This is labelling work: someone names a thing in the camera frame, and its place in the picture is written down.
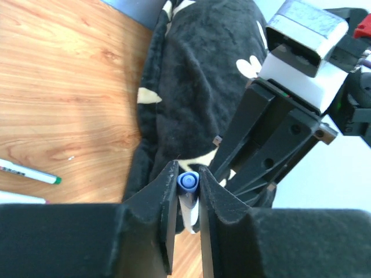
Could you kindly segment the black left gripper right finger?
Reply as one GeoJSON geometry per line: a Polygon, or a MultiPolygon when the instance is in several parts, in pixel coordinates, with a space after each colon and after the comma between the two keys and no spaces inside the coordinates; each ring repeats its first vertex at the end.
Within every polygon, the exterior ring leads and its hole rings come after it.
{"type": "Polygon", "coordinates": [[[370,214],[250,207],[199,169],[205,277],[369,277],[370,214]]]}

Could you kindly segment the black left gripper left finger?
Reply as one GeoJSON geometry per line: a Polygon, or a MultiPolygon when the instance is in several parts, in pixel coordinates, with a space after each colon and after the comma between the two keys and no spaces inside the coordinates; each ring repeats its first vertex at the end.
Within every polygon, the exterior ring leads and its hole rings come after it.
{"type": "Polygon", "coordinates": [[[166,277],[179,165],[123,203],[3,204],[2,277],[166,277]]]}

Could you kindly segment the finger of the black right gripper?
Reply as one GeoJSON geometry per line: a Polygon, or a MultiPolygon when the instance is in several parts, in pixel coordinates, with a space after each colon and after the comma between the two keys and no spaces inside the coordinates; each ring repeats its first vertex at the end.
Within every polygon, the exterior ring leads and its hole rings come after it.
{"type": "Polygon", "coordinates": [[[318,143],[329,145],[338,133],[320,111],[273,80],[257,78],[246,88],[228,129],[214,139],[219,146],[209,167],[226,190],[256,203],[318,143]]]}

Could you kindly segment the lilac cap marker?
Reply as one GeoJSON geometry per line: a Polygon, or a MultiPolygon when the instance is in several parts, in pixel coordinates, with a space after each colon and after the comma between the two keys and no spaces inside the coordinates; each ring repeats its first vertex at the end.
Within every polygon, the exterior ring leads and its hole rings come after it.
{"type": "Polygon", "coordinates": [[[199,174],[196,171],[187,171],[177,177],[177,195],[184,227],[190,234],[196,234],[199,217],[199,174]]]}

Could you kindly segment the pink end marker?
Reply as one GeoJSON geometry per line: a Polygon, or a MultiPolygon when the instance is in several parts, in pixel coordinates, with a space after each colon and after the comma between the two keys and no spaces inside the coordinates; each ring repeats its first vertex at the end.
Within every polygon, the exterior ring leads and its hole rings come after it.
{"type": "Polygon", "coordinates": [[[49,201],[41,197],[22,195],[7,191],[0,191],[1,204],[48,204],[49,201]]]}

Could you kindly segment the dark green cap marker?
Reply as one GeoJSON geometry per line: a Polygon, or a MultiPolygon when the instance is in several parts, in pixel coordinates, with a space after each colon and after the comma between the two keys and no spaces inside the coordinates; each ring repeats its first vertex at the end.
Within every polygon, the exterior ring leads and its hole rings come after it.
{"type": "Polygon", "coordinates": [[[47,184],[58,185],[62,182],[62,178],[58,176],[34,170],[25,166],[21,166],[4,159],[1,159],[1,170],[8,173],[27,177],[33,180],[45,182],[47,184]]]}

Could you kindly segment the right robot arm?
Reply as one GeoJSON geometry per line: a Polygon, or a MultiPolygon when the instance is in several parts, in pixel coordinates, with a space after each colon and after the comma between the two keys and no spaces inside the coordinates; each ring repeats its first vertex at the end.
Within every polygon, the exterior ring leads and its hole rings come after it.
{"type": "Polygon", "coordinates": [[[209,166],[250,206],[318,143],[370,143],[370,14],[285,1],[266,28],[268,56],[250,80],[209,166]]]}

